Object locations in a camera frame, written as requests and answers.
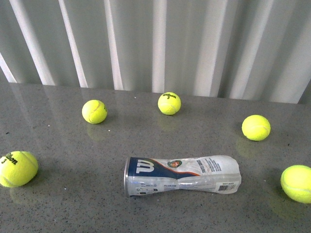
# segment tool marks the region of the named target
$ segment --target blue label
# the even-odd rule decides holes
[[[184,177],[198,176],[192,172],[177,172],[174,168],[170,169],[165,167],[153,159],[136,157],[130,158],[128,175],[144,177],[167,177],[177,180]]]

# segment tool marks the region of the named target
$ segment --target barcode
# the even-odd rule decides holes
[[[233,185],[220,185],[218,191],[227,191],[227,190],[231,190],[234,189],[235,184]]]

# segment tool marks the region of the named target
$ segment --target metal can lid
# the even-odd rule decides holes
[[[130,164],[130,160],[131,160],[131,157],[128,157],[126,159],[125,168],[124,168],[124,193],[128,198],[130,197],[130,195],[128,194],[127,178],[128,178],[128,167]]]

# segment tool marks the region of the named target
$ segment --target wilson tennis ball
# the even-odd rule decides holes
[[[260,115],[247,117],[242,124],[243,134],[250,140],[261,141],[265,139],[271,131],[269,121]]]
[[[91,124],[99,124],[107,117],[107,109],[103,102],[90,100],[82,108],[83,118]]]
[[[173,92],[162,94],[157,102],[160,111],[166,115],[174,115],[181,107],[181,100]]]
[[[291,199],[301,203],[311,203],[311,168],[294,165],[281,175],[281,186]]]
[[[26,151],[14,151],[0,159],[0,184],[18,187],[28,183],[38,171],[36,158]]]

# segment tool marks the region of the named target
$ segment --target red stripe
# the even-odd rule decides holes
[[[158,161],[156,161],[156,160],[154,160],[154,159],[151,159],[151,160],[154,161],[154,162],[156,162],[157,164],[161,165],[161,166],[164,167],[165,169],[170,170],[170,171],[175,172],[175,173],[178,173],[178,174],[185,174],[185,173],[186,173],[186,174],[191,174],[191,175],[194,175],[194,176],[200,176],[199,174],[196,174],[196,173],[190,172],[190,171],[182,171],[182,172],[174,171],[174,170],[169,169],[168,167],[162,165],[161,163],[159,163]]]

